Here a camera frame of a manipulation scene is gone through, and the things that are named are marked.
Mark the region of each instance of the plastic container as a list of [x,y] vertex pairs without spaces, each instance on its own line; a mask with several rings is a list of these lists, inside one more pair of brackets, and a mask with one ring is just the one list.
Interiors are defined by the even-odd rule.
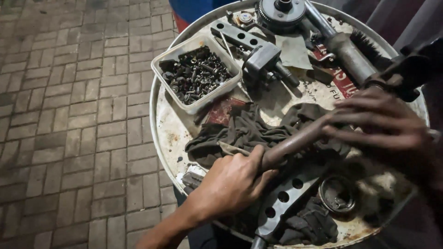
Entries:
[[[179,100],[177,95],[172,91],[172,89],[163,79],[163,71],[161,70],[159,63],[163,60],[169,59],[174,59],[178,61],[179,55],[197,49],[204,45],[208,46],[211,52],[215,52],[215,54],[220,57],[221,61],[226,64],[228,71],[233,75],[233,77],[203,98],[197,100],[191,105],[185,105]],[[151,68],[154,70],[157,78],[162,82],[162,85],[166,88],[166,90],[172,96],[177,105],[188,114],[196,114],[199,110],[203,109],[209,103],[213,102],[217,97],[233,90],[242,77],[241,67],[229,56],[228,52],[226,52],[213,37],[208,35],[198,35],[189,38],[188,40],[180,43],[170,50],[160,54],[152,60]]]

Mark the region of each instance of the gear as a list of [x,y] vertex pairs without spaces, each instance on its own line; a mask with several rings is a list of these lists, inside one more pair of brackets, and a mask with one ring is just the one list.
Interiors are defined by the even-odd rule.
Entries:
[[304,0],[260,0],[258,23],[277,35],[294,33],[305,10]]

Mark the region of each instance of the hole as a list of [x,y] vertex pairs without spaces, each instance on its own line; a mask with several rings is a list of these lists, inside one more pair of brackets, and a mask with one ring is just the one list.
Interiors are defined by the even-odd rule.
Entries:
[[278,193],[278,199],[281,202],[288,202],[289,201],[289,195],[285,191],[280,191],[280,193]]
[[266,208],[264,213],[268,218],[274,218],[276,215],[276,211],[271,207]]
[[302,180],[295,178],[292,180],[292,186],[296,189],[301,189],[303,187],[303,182]]

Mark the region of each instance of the metal drum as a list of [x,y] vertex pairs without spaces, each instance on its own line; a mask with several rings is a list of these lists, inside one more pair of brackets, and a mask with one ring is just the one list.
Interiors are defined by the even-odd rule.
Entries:
[[[253,10],[256,0],[244,0],[231,3],[215,9],[198,20],[189,25],[171,44],[171,47],[181,43],[187,38],[197,33],[210,34],[209,24],[220,19],[227,22],[225,14],[226,10],[231,12],[240,12],[243,10]],[[332,25],[339,32],[351,33],[353,28],[356,28],[365,33],[376,45],[377,49],[388,58],[397,56],[396,51],[377,33],[367,27],[365,24],[356,20],[355,18],[328,7],[326,5],[314,3],[316,8],[326,17],[332,17]],[[320,82],[303,82],[301,81],[298,90],[289,90],[283,84],[273,85],[270,92],[265,93],[259,105],[262,107],[261,116],[269,125],[278,125],[281,117],[294,104],[301,102],[318,103],[326,109],[332,109],[332,103],[337,99],[350,97],[357,89],[353,86],[346,75],[338,70],[333,72],[335,79],[331,86],[326,86]],[[247,101],[245,95],[237,87],[230,96],[234,99]],[[420,117],[429,123],[426,105],[423,95],[417,98],[410,104],[412,109],[418,113]],[[184,185],[181,182],[181,177],[184,173],[191,170],[201,175],[206,173],[206,169],[199,166],[192,165],[187,154],[184,152],[184,147],[188,141],[197,136],[199,126],[193,123],[194,116],[186,114],[182,111],[172,100],[165,88],[160,84],[157,78],[154,79],[151,90],[150,99],[150,121],[151,131],[155,148],[159,159],[171,178],[174,185],[180,192],[184,193]],[[380,184],[380,187],[390,188],[390,184],[395,182],[397,189],[393,190],[396,201],[392,211],[388,217],[383,221],[380,227],[372,228],[367,226],[361,219],[355,218],[352,221],[336,221],[338,225],[338,242],[328,243],[322,246],[313,245],[292,245],[281,246],[276,245],[275,248],[342,248],[353,245],[371,235],[377,234],[380,230],[388,225],[388,223],[399,213],[405,206],[407,201],[414,195],[414,188],[404,179],[401,179],[396,174],[382,174],[375,182]],[[228,229],[220,222],[216,222],[222,228]],[[229,231],[248,241],[252,238],[238,233],[234,230]]]

